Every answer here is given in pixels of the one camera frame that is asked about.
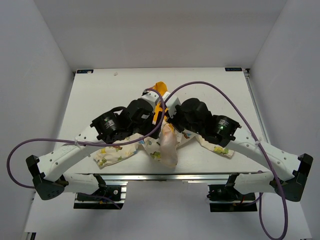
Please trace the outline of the yellow patterned child jacket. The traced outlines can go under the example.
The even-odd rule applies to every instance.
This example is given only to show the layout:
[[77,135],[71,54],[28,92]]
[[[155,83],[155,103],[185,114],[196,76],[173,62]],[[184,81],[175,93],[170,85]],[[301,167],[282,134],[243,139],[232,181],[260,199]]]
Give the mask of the yellow patterned child jacket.
[[172,124],[168,123],[167,117],[164,117],[158,130],[159,136],[156,139],[149,136],[128,145],[108,146],[98,150],[93,159],[102,169],[132,157],[137,153],[138,148],[142,147],[152,159],[166,167],[175,168],[178,164],[177,148],[193,138],[196,138],[202,147],[218,155],[231,158],[234,154],[233,150],[209,143],[197,133],[188,130],[178,132]]

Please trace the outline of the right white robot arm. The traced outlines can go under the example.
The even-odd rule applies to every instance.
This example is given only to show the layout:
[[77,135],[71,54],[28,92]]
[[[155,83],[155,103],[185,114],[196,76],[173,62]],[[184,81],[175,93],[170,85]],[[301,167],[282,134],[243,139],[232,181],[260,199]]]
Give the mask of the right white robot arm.
[[213,115],[197,98],[184,102],[166,100],[168,122],[179,132],[188,131],[206,142],[239,153],[268,169],[261,173],[231,173],[226,184],[208,194],[213,201],[236,201],[250,193],[274,193],[299,202],[313,163],[309,154],[300,156],[258,141],[241,125],[224,115]]

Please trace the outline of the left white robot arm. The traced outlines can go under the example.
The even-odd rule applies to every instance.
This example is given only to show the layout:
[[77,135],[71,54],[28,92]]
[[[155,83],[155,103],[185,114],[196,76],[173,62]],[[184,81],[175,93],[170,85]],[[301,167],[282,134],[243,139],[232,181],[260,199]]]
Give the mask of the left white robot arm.
[[79,133],[74,141],[52,152],[26,159],[34,188],[44,201],[63,192],[78,193],[96,200],[106,197],[108,187],[99,174],[67,174],[67,170],[100,148],[123,149],[135,142],[134,134],[141,138],[153,137],[157,127],[153,117],[160,97],[140,97],[127,107],[115,107],[95,118]]

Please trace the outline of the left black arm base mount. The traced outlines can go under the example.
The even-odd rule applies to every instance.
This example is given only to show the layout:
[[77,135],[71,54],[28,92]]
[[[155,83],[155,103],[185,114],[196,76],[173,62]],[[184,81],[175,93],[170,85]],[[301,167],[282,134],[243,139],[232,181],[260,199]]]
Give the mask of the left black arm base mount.
[[73,208],[82,210],[121,210],[126,198],[124,183],[106,182],[99,174],[93,174],[99,189],[93,194],[76,193]]

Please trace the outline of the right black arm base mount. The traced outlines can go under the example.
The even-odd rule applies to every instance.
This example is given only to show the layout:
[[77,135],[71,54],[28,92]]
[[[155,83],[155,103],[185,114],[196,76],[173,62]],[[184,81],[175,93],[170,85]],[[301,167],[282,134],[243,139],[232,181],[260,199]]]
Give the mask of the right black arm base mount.
[[232,173],[225,184],[209,184],[209,209],[211,213],[257,212],[255,193],[242,194],[234,189],[236,177],[240,173]]

